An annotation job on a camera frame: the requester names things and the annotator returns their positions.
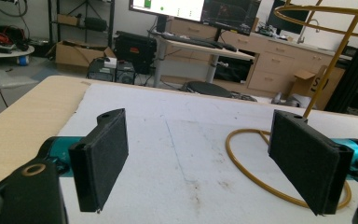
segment cabinet drawer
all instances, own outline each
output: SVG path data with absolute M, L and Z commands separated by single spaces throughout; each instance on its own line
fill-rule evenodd
M 226 42 L 237 49 L 244 49 L 254 53 L 261 53 L 267 44 L 267 40 L 255 36 L 239 35 L 232 32 L 223 32 L 219 41 Z
M 285 44 L 280 44 L 274 41 L 268 41 L 266 48 L 266 51 L 276 54 L 281 54 L 288 57 L 297 57 L 297 55 L 301 54 L 302 50 L 291 47 Z
M 173 20 L 169 24 L 169 31 L 176 35 L 193 35 L 214 39 L 217 29 L 191 21 Z
M 294 77 L 254 71 L 248 88 L 287 94 L 292 88 L 293 82 Z
M 288 75 L 294 60 L 294 58 L 265 52 L 260 54 L 258 57 L 255 70 L 280 75 Z
M 170 21 L 167 30 L 176 35 L 192 35 L 203 38 L 214 39 L 217 29 L 211 26 L 191 22 L 191 21 Z M 168 55 L 167 59 L 170 60 L 196 60 L 209 62 L 211 54 L 201 53 L 196 50 L 179 49 L 168 46 L 165 54 Z

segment computer tower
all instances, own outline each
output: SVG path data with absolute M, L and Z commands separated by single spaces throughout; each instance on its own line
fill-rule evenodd
M 117 31 L 114 53 L 117 59 L 131 62 L 135 72 L 148 75 L 157 50 L 156 39 Z

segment yellow cable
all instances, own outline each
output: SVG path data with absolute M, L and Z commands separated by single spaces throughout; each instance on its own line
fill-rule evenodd
M 227 136 L 226 139 L 226 151 L 228 156 L 231 158 L 231 160 L 234 162 L 234 164 L 241 170 L 241 172 L 243 172 L 249 179 L 251 179 L 254 183 L 256 183 L 259 187 L 261 187 L 262 189 L 265 189 L 266 191 L 268 191 L 269 193 L 286 200 L 289 203 L 293 203 L 302 207 L 307 207 L 308 205 L 304 202 L 301 201 L 299 199 L 293 198 L 287 194 L 284 194 L 276 189 L 274 189 L 273 187 L 265 184 L 263 181 L 259 180 L 257 177 L 255 177 L 254 175 L 252 175 L 252 173 L 250 173 L 238 160 L 237 158 L 234 156 L 234 153 L 231 150 L 231 146 L 230 146 L 230 140 L 231 138 L 238 134 L 238 133 L 258 133 L 260 134 L 260 136 L 263 138 L 263 140 L 267 143 L 267 145 L 269 145 L 269 140 L 267 139 L 266 135 L 270 135 L 270 132 L 267 131 L 261 131 L 261 130 L 257 130 L 257 129 L 238 129 L 233 131 L 232 133 L 230 133 Z M 344 185 L 344 189 L 345 189 L 345 198 L 344 200 L 338 205 L 338 209 L 341 209 L 345 206 L 348 205 L 348 203 L 351 201 L 351 188 L 349 186 L 349 184 L 347 182 L 345 182 Z

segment desk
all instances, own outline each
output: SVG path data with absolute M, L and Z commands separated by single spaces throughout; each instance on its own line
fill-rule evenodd
M 101 92 L 113 95 L 91 94 Z M 73 179 L 61 178 L 70 223 L 351 223 L 358 183 L 350 182 L 349 207 L 315 217 L 257 187 L 227 156 L 231 131 L 269 130 L 275 108 L 304 109 L 75 77 L 49 77 L 0 114 L 0 180 L 48 137 L 86 134 L 95 115 L 121 107 L 130 147 L 124 169 L 100 215 L 79 213 Z M 358 117 L 312 111 L 309 119 L 328 137 L 358 138 Z M 261 139 L 235 137 L 232 147 L 255 175 L 296 196 Z
M 242 59 L 242 60 L 253 60 L 255 57 L 242 53 L 242 52 L 233 52 L 226 49 L 210 49 L 205 48 L 197 45 L 190 45 L 187 43 L 172 41 L 172 40 L 166 40 L 160 36 L 156 37 L 157 41 L 159 42 L 158 47 L 158 60 L 157 60 L 157 66 L 156 66 L 156 73 L 154 77 L 154 83 L 153 87 L 158 87 L 159 80 L 161 79 L 161 72 L 160 72 L 160 61 L 163 61 L 165 58 L 165 51 L 167 48 L 167 45 L 171 45 L 173 47 L 184 49 L 184 50 L 196 50 L 202 53 L 208 53 L 211 54 L 212 61 L 208 69 L 208 73 L 206 76 L 206 82 L 212 83 L 214 72 L 216 71 L 217 61 L 219 59 L 219 56 L 224 56 L 228 58 L 234 58 L 234 59 Z

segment metal shelving unit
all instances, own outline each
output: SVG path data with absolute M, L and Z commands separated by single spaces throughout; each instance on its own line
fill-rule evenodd
M 60 1 L 61 0 L 56 0 L 56 9 L 57 9 L 56 14 L 61 13 Z M 57 26 L 57 41 L 58 42 L 61 41 L 61 28 L 62 28 L 62 26 L 71 26 L 71 25 L 67 25 L 67 24 L 60 24 L 60 23 L 57 23 L 56 21 L 54 21 L 53 20 L 53 15 L 52 15 L 52 7 L 53 7 L 52 0 L 48 0 L 48 21 L 49 21 L 49 25 L 48 25 L 49 37 L 48 38 L 49 38 L 50 43 L 54 42 L 54 40 L 53 40 L 53 26 L 54 25 Z M 70 11 L 69 13 L 65 13 L 65 14 L 71 14 L 72 12 L 76 11 L 77 9 L 79 9 L 81 7 L 85 8 L 85 18 L 88 17 L 89 10 L 92 10 L 101 19 L 101 16 L 94 9 L 92 4 L 90 3 L 90 0 L 85 0 L 83 3 L 81 3 L 80 5 L 75 7 L 72 11 Z M 108 37 L 107 37 L 108 38 L 107 46 L 109 46 L 109 48 L 112 48 L 112 42 L 113 42 L 112 36 L 113 36 L 113 19 L 114 19 L 114 16 L 115 16 L 115 0 L 111 0 L 110 1 L 109 21 L 108 21 L 108 28 L 107 28 L 107 35 L 108 35 Z M 73 27 L 76 27 L 78 29 L 81 29 L 81 30 L 85 31 L 84 39 L 85 39 L 85 42 L 87 42 L 88 29 L 85 26 L 73 26 Z

